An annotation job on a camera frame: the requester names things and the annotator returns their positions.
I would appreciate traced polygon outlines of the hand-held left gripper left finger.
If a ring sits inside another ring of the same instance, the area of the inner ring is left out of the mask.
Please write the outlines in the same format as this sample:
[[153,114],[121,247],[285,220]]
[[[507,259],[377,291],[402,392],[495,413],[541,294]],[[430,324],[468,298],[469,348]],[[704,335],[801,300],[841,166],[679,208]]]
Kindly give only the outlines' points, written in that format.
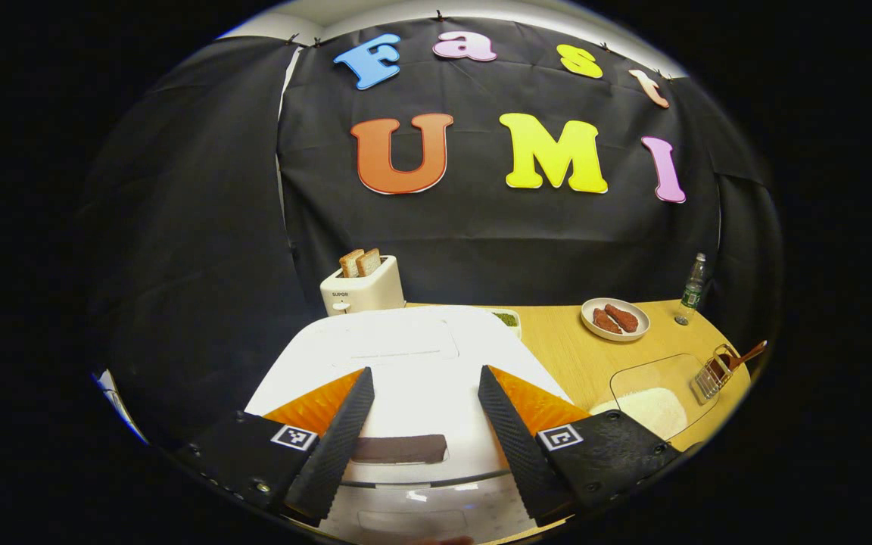
[[224,416],[174,459],[240,503],[318,525],[329,516],[374,399],[372,370],[354,370],[264,416]]

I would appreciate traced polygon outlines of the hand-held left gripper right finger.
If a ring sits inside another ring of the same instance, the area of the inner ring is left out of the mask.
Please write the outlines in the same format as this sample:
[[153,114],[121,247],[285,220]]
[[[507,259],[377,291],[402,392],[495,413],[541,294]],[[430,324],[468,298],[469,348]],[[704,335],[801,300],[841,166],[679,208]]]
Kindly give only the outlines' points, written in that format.
[[478,400],[538,525],[605,512],[685,458],[618,408],[591,415],[495,366],[481,369]]

